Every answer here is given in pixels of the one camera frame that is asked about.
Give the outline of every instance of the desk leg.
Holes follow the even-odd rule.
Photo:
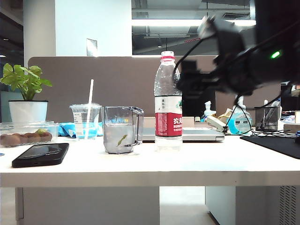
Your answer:
[[[159,187],[23,188],[23,204],[23,225],[159,225]]]

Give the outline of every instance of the plastic food container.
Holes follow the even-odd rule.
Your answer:
[[[53,121],[0,123],[1,147],[47,143],[57,138],[59,123]]]

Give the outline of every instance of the ventilation grille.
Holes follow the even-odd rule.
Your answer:
[[[222,18],[226,19],[226,20],[234,20],[234,19],[238,19],[241,17],[249,17],[249,13],[246,14],[237,14],[237,13],[225,13]]]
[[[280,187],[279,225],[296,225],[296,195],[294,186]]]

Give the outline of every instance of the ceiling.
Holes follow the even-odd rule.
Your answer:
[[[250,19],[250,0],[132,0],[132,19],[202,19],[215,16],[227,20]],[[133,54],[160,54],[172,50],[184,55],[198,38],[198,27],[132,27]],[[254,29],[244,28],[247,46],[254,44]],[[218,54],[215,40],[204,42],[192,54]]]
[[[132,0],[133,19],[202,19],[215,15],[225,19],[249,19],[252,0]],[[160,54],[173,50],[183,55],[198,38],[198,27],[132,27],[133,54]],[[254,43],[253,29],[242,31],[247,45]],[[193,54],[217,54],[209,40]],[[23,64],[23,0],[0,0],[0,64]]]

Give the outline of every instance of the floor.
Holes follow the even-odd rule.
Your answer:
[[[16,225],[15,189],[2,188],[0,196],[0,225]],[[161,187],[160,225],[215,225],[204,202],[204,187]]]

